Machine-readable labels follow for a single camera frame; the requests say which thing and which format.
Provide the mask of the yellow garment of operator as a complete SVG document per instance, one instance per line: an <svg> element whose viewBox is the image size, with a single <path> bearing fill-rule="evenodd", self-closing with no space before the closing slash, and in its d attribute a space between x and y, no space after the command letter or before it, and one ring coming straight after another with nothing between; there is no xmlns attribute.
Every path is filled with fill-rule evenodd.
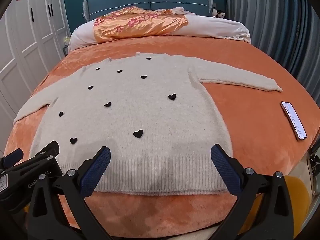
<svg viewBox="0 0 320 240"><path fill-rule="evenodd" d="M285 176L294 214L306 216L310 206L310 198L305 184L296 177Z"/></svg>

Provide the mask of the white duvet roll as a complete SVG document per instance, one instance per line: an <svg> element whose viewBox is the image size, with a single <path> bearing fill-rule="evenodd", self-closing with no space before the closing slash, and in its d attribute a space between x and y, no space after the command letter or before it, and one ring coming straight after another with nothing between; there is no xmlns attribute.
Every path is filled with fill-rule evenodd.
<svg viewBox="0 0 320 240"><path fill-rule="evenodd" d="M226 20L209 16L200 16L183 7L170 9L174 14L184 15L188 20L188 25L170 33L172 36L193 36L193 37L213 37L219 39L229 39L251 43L249 30L240 22ZM91 20L77 27L71 34L68 51L74 51L90 45L99 44L93 34L93 23Z"/></svg>

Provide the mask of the smartphone with lit screen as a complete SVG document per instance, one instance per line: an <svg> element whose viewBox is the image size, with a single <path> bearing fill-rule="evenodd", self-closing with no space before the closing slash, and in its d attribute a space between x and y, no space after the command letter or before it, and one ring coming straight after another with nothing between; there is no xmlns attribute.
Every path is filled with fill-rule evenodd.
<svg viewBox="0 0 320 240"><path fill-rule="evenodd" d="M298 141L307 139L307 133L293 105L285 101L281 101L280 105L290 123L296 139Z"/></svg>

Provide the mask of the cream sweater with black hearts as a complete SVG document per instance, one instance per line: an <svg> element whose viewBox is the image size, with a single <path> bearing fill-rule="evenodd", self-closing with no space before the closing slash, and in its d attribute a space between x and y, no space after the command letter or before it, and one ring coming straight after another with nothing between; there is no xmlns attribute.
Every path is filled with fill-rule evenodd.
<svg viewBox="0 0 320 240"><path fill-rule="evenodd" d="M80 68L32 96L16 120L47 107L30 155L56 141L63 171L108 147L111 163L97 191L215 194L226 186L210 149L219 144L228 155L233 149L205 83L280 90L273 79L227 64L138 53Z"/></svg>

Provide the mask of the orange plush bedspread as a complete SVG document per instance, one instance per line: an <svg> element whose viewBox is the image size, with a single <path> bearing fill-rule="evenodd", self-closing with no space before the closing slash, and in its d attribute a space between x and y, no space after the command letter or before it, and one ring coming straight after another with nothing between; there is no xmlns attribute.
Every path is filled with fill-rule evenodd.
<svg viewBox="0 0 320 240"><path fill-rule="evenodd" d="M29 99L84 66L104 59L132 57L138 53L196 57L276 81L280 87L278 91L220 83L204 84L227 126L232 156L242 165L252 167L259 173L281 171L289 174L319 135L319 107L308 92L276 61L241 41L155 36L129 38L77 49L52 69ZM281 101L293 105L307 133L307 139L296 139L281 108ZM30 156L31 144L46 110L47 107L42 107L21 120L15 117L5 147L6 153L21 148L26 157ZM112 236L164 237L199 230L220 222L230 211L235 197L226 190L215 194L156 196L95 189L86 201Z"/></svg>

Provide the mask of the white wardrobe with red stickers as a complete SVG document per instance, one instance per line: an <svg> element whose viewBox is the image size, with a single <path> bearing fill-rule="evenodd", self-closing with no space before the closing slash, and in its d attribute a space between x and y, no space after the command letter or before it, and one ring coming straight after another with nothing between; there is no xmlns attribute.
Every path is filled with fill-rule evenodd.
<svg viewBox="0 0 320 240"><path fill-rule="evenodd" d="M18 111L65 57L69 35L64 0L9 3L1 17L1 153Z"/></svg>

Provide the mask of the grey blue curtain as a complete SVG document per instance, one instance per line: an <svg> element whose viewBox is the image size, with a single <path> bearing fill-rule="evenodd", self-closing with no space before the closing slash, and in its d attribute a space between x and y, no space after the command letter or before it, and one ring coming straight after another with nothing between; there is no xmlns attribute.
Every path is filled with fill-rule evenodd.
<svg viewBox="0 0 320 240"><path fill-rule="evenodd" d="M227 15L319 102L319 16L308 0L227 0Z"/></svg>

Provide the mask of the orange floral satin pillow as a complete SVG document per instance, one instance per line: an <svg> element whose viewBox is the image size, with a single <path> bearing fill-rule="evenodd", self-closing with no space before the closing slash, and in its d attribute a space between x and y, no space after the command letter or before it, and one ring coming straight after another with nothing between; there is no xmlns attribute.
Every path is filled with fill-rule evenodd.
<svg viewBox="0 0 320 240"><path fill-rule="evenodd" d="M93 23L93 34L99 43L125 38L169 35L188 25L184 15L171 10L153 11L126 7L99 16Z"/></svg>

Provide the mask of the blue upholstered headboard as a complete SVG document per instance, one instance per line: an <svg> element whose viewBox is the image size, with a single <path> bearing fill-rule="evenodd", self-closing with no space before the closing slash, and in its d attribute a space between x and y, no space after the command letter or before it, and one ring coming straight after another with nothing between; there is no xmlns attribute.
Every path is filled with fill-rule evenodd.
<svg viewBox="0 0 320 240"><path fill-rule="evenodd" d="M89 22L109 12L135 6L147 10L183 7L200 16L211 16L213 5L213 0L84 0L82 15Z"/></svg>

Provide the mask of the plush toy on nightstand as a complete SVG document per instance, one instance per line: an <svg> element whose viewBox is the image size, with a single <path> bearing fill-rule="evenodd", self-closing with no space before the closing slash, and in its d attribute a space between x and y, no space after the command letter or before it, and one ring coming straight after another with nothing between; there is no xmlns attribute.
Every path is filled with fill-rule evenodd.
<svg viewBox="0 0 320 240"><path fill-rule="evenodd" d="M226 14L222 10L218 10L216 8L212 9L212 16L216 18L225 18Z"/></svg>

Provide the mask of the bedside nightstand with items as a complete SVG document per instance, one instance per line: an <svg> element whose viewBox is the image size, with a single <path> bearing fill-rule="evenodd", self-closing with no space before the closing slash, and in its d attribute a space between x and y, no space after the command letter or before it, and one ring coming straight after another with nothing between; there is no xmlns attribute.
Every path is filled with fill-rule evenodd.
<svg viewBox="0 0 320 240"><path fill-rule="evenodd" d="M63 38L63 48L62 48L63 53L64 53L65 56L67 56L67 54L68 54L69 43L70 43L70 37L69 36L65 36Z"/></svg>

